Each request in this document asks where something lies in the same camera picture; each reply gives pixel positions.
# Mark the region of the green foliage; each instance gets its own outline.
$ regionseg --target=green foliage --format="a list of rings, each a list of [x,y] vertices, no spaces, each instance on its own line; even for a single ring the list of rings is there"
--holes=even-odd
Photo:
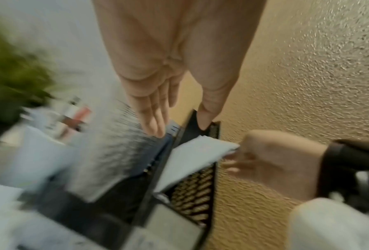
[[[0,122],[15,122],[20,108],[41,106],[52,96],[54,72],[44,51],[29,51],[10,42],[0,23]]]

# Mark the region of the beige wall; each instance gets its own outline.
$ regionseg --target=beige wall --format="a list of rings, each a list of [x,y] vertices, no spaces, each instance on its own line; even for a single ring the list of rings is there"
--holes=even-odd
[[[171,116],[183,122],[200,100],[188,75]],[[270,0],[219,119],[235,142],[250,129],[369,138],[369,0]],[[224,173],[217,193],[208,249],[284,248],[295,201]]]

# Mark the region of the textured wall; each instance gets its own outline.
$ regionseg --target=textured wall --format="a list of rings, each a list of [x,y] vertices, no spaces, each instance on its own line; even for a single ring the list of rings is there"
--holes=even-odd
[[[201,100],[191,76],[181,88],[177,122]],[[220,120],[230,141],[250,129],[369,138],[369,0],[269,0]],[[208,249],[284,249],[295,204],[220,173]]]

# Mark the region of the black file organizer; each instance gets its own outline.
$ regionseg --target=black file organizer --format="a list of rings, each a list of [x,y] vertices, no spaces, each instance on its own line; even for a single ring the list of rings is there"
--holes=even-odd
[[[171,150],[200,135],[219,138],[220,123],[213,123],[206,131],[202,131],[197,125],[196,111],[193,111],[187,126],[179,131],[175,139],[167,135],[168,143],[140,175],[119,182],[95,203],[86,203],[66,192],[65,182],[59,175],[53,176],[37,198],[37,210],[106,249],[118,250],[131,229],[144,226],[154,206],[164,204],[203,229],[193,248],[198,250],[213,226],[216,163],[166,190],[164,194],[171,205],[156,198],[153,190]]]

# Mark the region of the shiny surface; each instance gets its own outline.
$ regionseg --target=shiny surface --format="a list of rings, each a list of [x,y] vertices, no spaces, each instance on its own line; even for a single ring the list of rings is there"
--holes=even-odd
[[[201,101],[191,76],[170,111],[181,123]],[[328,142],[369,138],[369,0],[270,0],[219,116],[222,139],[250,129],[292,131]],[[297,201],[220,171],[207,249],[284,249]]]

